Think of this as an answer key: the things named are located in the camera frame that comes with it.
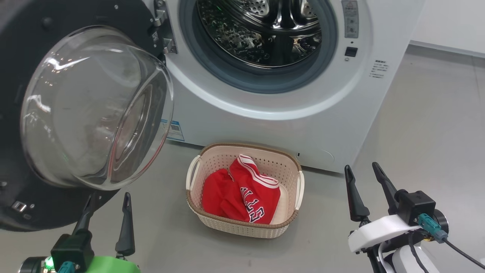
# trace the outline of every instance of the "brown basket rim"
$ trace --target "brown basket rim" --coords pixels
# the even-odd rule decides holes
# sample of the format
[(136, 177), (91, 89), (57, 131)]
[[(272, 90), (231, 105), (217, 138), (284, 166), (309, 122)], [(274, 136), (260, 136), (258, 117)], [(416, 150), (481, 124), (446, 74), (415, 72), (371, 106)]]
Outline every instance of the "brown basket rim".
[[(279, 151), (279, 150), (276, 150), (276, 149), (267, 148), (267, 147), (263, 147), (263, 146), (259, 146), (259, 145), (253, 145), (253, 144), (229, 143), (229, 142), (228, 143), (214, 143), (214, 144), (208, 145), (205, 148), (203, 148), (199, 155), (202, 157), (202, 155), (205, 152), (207, 152), (209, 149), (214, 148), (214, 147), (218, 147), (218, 146), (236, 146), (236, 147), (256, 148), (256, 149), (263, 150), (263, 151), (281, 154), (281, 155), (284, 155), (286, 157), (289, 157), (295, 163), (295, 165), (297, 166), (298, 171), (302, 170), (302, 167), (300, 166), (298, 161), (296, 161), (296, 159), (292, 155), (285, 153), (285, 152), (282, 152), (282, 151)], [(247, 227), (255, 227), (255, 228), (278, 229), (278, 228), (282, 228), (282, 227), (289, 225), (291, 222), (293, 222), (293, 220), (295, 220), (296, 216), (298, 215), (298, 210), (295, 209), (293, 211), (293, 214), (290, 216), (290, 218), (288, 218), (288, 220), (284, 221), (281, 224), (260, 224), (260, 223), (249, 223), (249, 222), (233, 220), (233, 219), (213, 215), (213, 214), (205, 212), (203, 209), (197, 208), (195, 206), (195, 204), (192, 202), (192, 198), (190, 197), (190, 194), (191, 194), (190, 190), (188, 189), (186, 191), (187, 191), (186, 192), (187, 202), (188, 202), (190, 208), (192, 210), (194, 210), (197, 214), (212, 218), (214, 220), (226, 222), (226, 223), (229, 223), (229, 224), (236, 224), (236, 225), (247, 226)]]

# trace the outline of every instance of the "front-loading washing machine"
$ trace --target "front-loading washing machine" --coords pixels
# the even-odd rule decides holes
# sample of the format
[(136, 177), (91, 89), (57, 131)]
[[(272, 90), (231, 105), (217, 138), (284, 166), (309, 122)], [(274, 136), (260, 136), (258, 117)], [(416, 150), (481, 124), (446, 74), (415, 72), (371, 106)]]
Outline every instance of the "front-loading washing machine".
[(167, 137), (341, 171), (423, 1), (0, 1), (0, 228), (75, 222)]
[(177, 54), (170, 139), (264, 144), (352, 164), (424, 0), (166, 0)]

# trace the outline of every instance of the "white basket handle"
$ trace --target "white basket handle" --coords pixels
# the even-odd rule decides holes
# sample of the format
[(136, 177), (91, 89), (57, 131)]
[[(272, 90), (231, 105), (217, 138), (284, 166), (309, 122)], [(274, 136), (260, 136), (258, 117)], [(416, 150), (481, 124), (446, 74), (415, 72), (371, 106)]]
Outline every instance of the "white basket handle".
[(191, 190), (192, 185), (194, 184), (194, 178), (195, 175), (197, 174), (197, 171), (194, 169), (199, 168), (199, 162), (200, 162), (200, 155), (196, 156), (193, 160), (192, 163), (190, 163), (189, 170), (187, 171), (187, 178), (185, 179), (185, 189)]
[(300, 206), (303, 201), (303, 193), (305, 192), (305, 176), (303, 175), (302, 171), (299, 171), (300, 175), (298, 177), (298, 183), (296, 184), (296, 200), (295, 200), (295, 209), (300, 209)]

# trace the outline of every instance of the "gray rubber seal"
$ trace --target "gray rubber seal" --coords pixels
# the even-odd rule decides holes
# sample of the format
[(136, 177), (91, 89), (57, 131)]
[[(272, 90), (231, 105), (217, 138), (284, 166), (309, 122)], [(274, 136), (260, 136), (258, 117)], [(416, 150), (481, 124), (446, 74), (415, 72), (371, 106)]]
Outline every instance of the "gray rubber seal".
[(219, 80), (235, 88), (261, 94), (289, 92), (303, 87), (328, 67), (338, 40), (335, 14), (328, 0), (309, 0), (322, 30), (322, 43), (315, 56), (282, 68), (257, 68), (223, 51), (207, 34), (197, 12), (196, 0), (180, 5), (180, 27), (197, 61)]

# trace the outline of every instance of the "laundry basket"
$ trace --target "laundry basket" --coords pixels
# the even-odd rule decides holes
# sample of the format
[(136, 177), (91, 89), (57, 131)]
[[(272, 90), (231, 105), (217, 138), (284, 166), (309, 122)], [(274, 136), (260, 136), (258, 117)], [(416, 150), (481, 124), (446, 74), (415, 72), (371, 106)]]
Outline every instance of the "laundry basket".
[[(204, 211), (202, 189), (206, 178), (219, 169), (229, 168), (240, 154), (252, 157), (260, 173), (278, 179), (280, 184), (286, 188), (288, 208), (284, 222), (278, 224), (249, 223)], [(207, 146), (200, 155), (193, 159), (187, 171), (186, 189), (187, 203), (206, 226), (232, 234), (271, 239), (283, 234), (288, 225), (296, 218), (303, 199), (305, 178), (300, 164), (286, 153), (253, 145), (219, 143)]]

